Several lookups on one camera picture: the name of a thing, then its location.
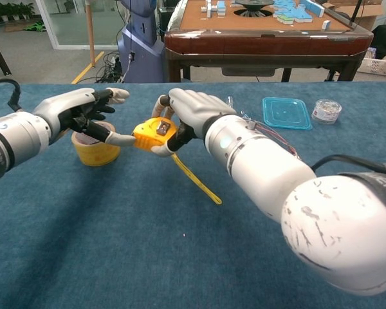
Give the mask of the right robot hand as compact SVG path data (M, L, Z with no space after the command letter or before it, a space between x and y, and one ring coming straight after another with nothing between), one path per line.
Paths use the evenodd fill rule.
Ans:
M163 145L153 146L150 151L160 157L170 156L190 140L204 139L207 130L217 119L236 113L236 110L213 95L173 88L157 99L151 117L170 119L176 115L180 120L179 128Z

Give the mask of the blue grey machine base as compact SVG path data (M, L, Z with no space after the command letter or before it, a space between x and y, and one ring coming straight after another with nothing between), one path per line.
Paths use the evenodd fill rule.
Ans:
M163 83L168 80L165 45L158 38L156 0L119 0L130 20L118 38L124 83Z

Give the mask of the wooden pole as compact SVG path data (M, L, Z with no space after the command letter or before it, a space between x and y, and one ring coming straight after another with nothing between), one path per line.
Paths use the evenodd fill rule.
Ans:
M92 11L91 11L91 0L85 0L85 11L86 11L86 26L87 26L87 37L88 37L88 43L89 43L91 67L94 68L96 65L96 60L95 60L95 47L94 47L94 36L93 36L93 19L92 19Z

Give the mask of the black round table centerpiece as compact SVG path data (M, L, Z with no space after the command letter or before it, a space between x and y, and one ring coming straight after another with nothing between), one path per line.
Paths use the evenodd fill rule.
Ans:
M243 17L268 17L273 15L271 11L263 10L265 6L270 6L274 0L235 0L243 8L234 11L235 15Z

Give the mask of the blue mahjong tile pile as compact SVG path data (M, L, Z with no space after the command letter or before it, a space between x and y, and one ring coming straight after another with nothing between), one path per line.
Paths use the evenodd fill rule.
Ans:
M322 17L325 8L314 0L274 0L273 17L283 24L312 23L313 15Z

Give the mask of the white framed glass partition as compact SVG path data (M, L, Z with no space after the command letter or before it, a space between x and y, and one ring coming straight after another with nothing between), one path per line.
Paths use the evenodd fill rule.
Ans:
M88 50L85 0L35 0L56 50ZM94 47L115 50L129 12L119 0L91 0Z

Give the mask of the brown mahjong table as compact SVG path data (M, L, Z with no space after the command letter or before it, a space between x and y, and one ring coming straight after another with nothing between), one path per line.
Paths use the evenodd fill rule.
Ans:
M244 68L250 75L263 69L324 68L340 81L353 80L373 34L325 9L312 23L288 25L272 16L243 17L231 5L226 15L208 18L205 0L180 0L164 35L170 82L181 80L183 67ZM330 29L322 23L330 20Z

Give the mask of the white plastic basket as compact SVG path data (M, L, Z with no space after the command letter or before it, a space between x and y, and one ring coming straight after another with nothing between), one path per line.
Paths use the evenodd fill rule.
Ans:
M361 73L386 76L386 60L364 58L358 71Z

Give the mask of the blue felt table cloth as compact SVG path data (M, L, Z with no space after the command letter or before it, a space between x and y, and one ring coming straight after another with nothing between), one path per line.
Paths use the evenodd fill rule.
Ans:
M131 133L173 87L232 96L259 121L265 97L309 112L336 100L335 124L276 130L309 165L332 154L386 162L386 82L128 84L107 121ZM126 147L87 167L70 136L0 179L0 309L386 309L386 292L343 293L303 264L201 140L178 156L222 205L171 158Z

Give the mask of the green item on floor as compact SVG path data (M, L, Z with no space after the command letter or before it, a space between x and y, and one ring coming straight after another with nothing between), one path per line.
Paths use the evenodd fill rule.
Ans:
M32 24L23 28L24 31L28 32L47 32L46 26L43 20L36 21Z

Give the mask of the cardboard box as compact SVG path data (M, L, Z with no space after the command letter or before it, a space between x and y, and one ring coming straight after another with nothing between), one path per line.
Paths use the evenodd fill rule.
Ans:
M358 3L360 6L354 22L367 30L372 30L376 18L383 15L383 0L327 0L325 7L341 13L347 19L351 19Z

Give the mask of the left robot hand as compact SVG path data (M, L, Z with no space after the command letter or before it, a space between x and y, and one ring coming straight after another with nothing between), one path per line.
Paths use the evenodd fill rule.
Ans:
M49 144L71 129L105 144L128 147L136 141L133 135L116 133L98 123L106 118L106 113L115 112L113 104L123 104L128 97L129 92L120 88L100 91L80 88L44 99L33 110L33 114L43 118L49 125Z

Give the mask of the potted green plants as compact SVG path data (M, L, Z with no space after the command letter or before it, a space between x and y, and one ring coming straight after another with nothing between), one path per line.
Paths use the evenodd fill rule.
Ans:
M35 15L33 3L0 2L0 23L31 19Z

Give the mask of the yellow tape measure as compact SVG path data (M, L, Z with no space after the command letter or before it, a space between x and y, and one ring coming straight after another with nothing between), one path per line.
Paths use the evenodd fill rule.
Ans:
M134 146L144 151L151 151L155 146L163 146L170 137L176 133L178 126L164 117L155 117L138 124L133 129L136 138ZM201 180L179 159L176 154L171 156L174 163L185 173L185 175L197 185L216 205L221 205L222 200L214 194Z

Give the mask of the teal plastic lid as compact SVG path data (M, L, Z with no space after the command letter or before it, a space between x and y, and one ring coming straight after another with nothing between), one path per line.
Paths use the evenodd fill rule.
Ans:
M308 109L295 98L265 97L262 99L263 121L270 127L282 129L312 129Z

